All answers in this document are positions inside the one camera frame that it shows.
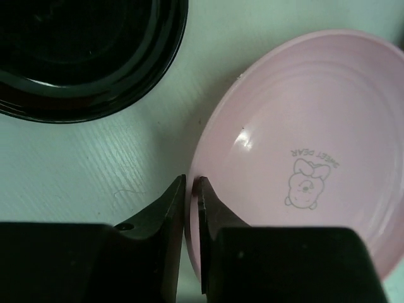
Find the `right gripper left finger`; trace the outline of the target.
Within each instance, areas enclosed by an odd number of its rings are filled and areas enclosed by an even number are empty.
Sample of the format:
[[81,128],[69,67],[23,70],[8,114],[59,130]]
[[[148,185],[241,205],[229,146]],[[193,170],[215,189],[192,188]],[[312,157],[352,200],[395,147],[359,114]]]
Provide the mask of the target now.
[[1,224],[2,302],[175,302],[186,177],[127,220]]

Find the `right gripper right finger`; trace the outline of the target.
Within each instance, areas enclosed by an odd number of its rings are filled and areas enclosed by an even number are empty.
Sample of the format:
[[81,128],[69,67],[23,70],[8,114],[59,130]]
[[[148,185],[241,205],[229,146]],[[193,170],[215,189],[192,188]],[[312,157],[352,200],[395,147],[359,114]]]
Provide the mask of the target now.
[[253,227],[197,182],[208,302],[386,302],[362,239],[344,227]]

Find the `pink round plate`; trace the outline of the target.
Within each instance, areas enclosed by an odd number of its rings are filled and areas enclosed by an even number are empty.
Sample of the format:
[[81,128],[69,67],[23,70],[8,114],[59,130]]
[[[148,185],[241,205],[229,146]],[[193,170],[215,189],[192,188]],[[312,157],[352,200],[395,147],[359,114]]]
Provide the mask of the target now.
[[354,30],[273,49],[231,86],[197,145],[249,225],[349,227],[381,278],[403,257],[403,52]]

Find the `black round plate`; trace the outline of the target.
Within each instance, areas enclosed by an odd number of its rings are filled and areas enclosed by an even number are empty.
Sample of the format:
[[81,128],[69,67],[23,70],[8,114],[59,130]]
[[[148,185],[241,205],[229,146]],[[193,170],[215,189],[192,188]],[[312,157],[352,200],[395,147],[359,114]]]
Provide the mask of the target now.
[[170,68],[187,1],[1,2],[1,113],[44,123],[109,116]]

